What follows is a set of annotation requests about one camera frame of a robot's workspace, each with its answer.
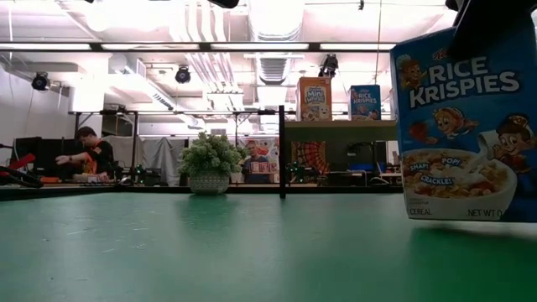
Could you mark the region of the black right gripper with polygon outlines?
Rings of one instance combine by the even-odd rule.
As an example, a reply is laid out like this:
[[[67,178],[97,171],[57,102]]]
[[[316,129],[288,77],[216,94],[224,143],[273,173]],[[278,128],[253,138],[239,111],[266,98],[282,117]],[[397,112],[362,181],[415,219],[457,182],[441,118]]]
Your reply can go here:
[[[444,0],[457,11],[456,30],[449,44],[453,59],[468,59],[506,36],[520,23],[531,22],[537,0]]]

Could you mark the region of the blue Rice Krispies cereal box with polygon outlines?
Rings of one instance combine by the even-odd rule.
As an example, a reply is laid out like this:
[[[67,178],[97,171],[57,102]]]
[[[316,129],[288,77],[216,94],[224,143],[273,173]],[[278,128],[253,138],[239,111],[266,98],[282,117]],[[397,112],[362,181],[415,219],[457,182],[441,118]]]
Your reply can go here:
[[[381,119],[381,91],[379,85],[351,86],[348,115],[352,121]]]
[[[464,60],[454,30],[390,52],[411,219],[537,223],[537,39],[524,23]]]

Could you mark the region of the orange Mini-Wheats cereal box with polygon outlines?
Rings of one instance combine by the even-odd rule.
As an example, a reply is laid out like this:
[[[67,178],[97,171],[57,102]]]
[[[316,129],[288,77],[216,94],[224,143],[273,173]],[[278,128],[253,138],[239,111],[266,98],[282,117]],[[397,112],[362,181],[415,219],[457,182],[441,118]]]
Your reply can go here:
[[[296,89],[298,121],[331,121],[331,78],[300,77]]]

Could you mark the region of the colourful printed banner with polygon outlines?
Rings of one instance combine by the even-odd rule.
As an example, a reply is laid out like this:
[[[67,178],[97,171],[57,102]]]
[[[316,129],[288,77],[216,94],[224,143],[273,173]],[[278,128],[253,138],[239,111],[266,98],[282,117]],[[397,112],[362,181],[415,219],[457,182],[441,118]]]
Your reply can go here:
[[[242,139],[240,141],[241,147],[247,153],[244,161],[249,158],[249,152],[246,149],[246,144],[248,141],[254,141],[257,144],[258,152],[268,159],[268,170],[273,176],[273,182],[271,184],[279,183],[279,140],[277,138]]]

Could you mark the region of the green potted plant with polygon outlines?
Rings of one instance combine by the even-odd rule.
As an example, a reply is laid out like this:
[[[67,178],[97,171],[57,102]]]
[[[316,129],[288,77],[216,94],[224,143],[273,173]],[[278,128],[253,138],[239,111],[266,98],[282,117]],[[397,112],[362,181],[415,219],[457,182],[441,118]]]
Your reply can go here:
[[[244,150],[231,144],[227,135],[200,132],[182,152],[180,172],[188,176],[194,194],[220,195],[227,190],[232,174],[242,171],[245,157]]]

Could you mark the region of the person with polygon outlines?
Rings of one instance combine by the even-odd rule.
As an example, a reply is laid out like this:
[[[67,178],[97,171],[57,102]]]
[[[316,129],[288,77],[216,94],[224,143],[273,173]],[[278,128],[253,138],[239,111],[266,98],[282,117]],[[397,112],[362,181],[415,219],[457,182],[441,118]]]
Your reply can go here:
[[[112,145],[101,140],[88,126],[76,131],[76,139],[82,143],[84,151],[79,154],[60,155],[55,158],[55,163],[73,166],[75,168],[73,174],[93,176],[98,182],[110,181],[114,175]]]
[[[254,141],[248,141],[246,149],[249,152],[249,158],[242,164],[244,182],[254,185],[271,184],[273,176],[268,170],[269,160],[258,152]]]

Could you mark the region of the grey cover cloth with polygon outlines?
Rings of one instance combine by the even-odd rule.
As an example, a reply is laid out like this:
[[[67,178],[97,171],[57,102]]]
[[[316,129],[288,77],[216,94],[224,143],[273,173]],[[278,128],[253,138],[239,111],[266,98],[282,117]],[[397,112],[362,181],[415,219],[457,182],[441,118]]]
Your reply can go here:
[[[172,137],[138,137],[133,152],[133,138],[106,136],[102,139],[112,145],[114,160],[120,167],[130,168],[132,158],[134,165],[160,172],[161,182],[167,186],[180,184],[180,166],[185,140]]]

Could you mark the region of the red orange patterned cloth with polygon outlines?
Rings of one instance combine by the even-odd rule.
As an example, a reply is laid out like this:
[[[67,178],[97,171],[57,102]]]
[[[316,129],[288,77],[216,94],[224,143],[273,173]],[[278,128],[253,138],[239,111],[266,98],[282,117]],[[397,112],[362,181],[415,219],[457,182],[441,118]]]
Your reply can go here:
[[[306,168],[317,170],[320,174],[327,174],[330,165],[326,160],[326,143],[320,142],[292,142],[291,160]]]

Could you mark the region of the black monitor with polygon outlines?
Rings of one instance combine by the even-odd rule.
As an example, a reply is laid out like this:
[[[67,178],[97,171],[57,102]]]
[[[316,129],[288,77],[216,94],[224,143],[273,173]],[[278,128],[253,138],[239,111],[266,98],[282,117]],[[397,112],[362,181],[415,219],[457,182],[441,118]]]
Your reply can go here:
[[[80,154],[84,151],[82,143],[68,138],[16,138],[11,152],[11,161],[33,154],[32,172],[38,176],[66,179],[80,167],[73,164],[58,165],[55,159],[60,155]]]

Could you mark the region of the green table mat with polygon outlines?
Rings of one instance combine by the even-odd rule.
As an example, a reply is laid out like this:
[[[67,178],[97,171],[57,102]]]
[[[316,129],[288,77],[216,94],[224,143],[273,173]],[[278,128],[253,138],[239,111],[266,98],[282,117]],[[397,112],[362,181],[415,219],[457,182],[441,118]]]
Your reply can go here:
[[[0,302],[537,302],[537,225],[412,221],[401,195],[8,201]]]

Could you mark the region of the black shelf post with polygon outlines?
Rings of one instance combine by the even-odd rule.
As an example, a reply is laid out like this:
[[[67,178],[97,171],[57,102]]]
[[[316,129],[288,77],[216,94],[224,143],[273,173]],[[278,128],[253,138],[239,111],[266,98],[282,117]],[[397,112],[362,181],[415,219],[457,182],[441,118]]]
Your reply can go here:
[[[279,105],[279,197],[286,197],[286,168],[285,168],[285,107]]]

